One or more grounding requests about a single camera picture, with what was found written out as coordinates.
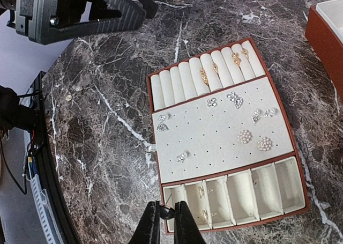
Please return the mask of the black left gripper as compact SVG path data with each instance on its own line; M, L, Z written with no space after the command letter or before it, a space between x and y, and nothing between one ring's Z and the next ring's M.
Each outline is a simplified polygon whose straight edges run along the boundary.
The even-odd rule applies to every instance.
M1 0L6 26L41 45L61 38L139 29L156 15L154 0Z

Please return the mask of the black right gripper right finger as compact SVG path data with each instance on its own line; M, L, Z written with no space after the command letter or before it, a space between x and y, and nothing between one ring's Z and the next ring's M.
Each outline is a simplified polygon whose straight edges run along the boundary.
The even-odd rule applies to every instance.
M175 204L174 243L206 243L185 201Z

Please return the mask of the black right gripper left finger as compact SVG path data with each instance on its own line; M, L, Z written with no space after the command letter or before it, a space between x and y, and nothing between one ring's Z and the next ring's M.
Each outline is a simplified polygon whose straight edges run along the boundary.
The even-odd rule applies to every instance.
M160 203L148 202L138 226L128 244L160 243Z

